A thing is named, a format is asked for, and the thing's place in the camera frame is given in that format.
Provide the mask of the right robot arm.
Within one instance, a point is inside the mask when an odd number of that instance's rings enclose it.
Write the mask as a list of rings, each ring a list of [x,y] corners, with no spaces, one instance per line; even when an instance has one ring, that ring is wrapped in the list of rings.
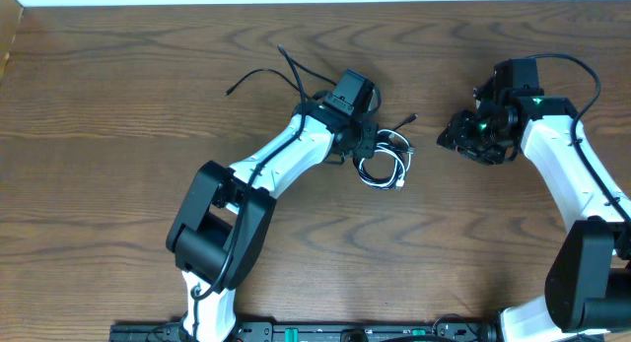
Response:
[[[473,92],[474,111],[451,118],[438,146],[486,166],[530,160],[562,216],[567,236],[544,293],[502,310],[485,341],[599,341],[630,328],[630,199],[584,131],[584,112],[539,84],[540,55],[508,59]]]

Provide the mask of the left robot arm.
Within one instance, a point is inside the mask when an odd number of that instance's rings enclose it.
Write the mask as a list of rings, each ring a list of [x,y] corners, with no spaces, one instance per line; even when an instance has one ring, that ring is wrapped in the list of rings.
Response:
[[[370,158],[380,105],[378,87],[348,69],[333,91],[297,104],[286,128],[256,153],[197,171],[166,238],[187,289],[183,340],[228,339],[236,289],[262,250],[278,197],[330,154]]]

